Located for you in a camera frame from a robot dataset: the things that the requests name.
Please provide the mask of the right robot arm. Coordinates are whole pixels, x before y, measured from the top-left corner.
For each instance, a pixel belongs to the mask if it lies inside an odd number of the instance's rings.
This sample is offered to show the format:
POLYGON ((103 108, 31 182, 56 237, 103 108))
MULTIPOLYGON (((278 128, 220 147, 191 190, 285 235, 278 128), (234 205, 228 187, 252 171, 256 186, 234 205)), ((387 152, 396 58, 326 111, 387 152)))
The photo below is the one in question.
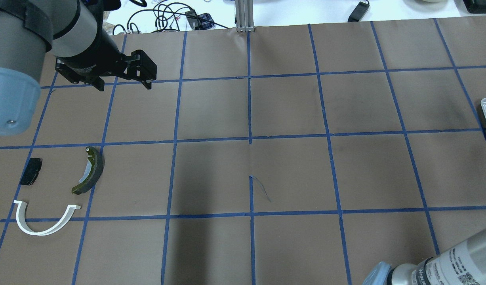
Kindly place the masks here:
POLYGON ((486 285, 486 229, 419 264, 378 263, 364 285, 486 285))

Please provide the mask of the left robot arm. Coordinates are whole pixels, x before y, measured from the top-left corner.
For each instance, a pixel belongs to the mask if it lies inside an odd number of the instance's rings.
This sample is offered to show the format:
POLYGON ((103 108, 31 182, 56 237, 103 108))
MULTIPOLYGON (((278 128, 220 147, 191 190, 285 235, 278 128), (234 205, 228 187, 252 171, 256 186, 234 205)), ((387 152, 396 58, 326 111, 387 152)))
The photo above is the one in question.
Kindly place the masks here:
POLYGON ((45 55, 70 83, 103 91, 103 77, 152 88, 157 66, 143 50, 129 56, 103 28, 119 0, 0 0, 0 136, 18 135, 32 121, 45 55))

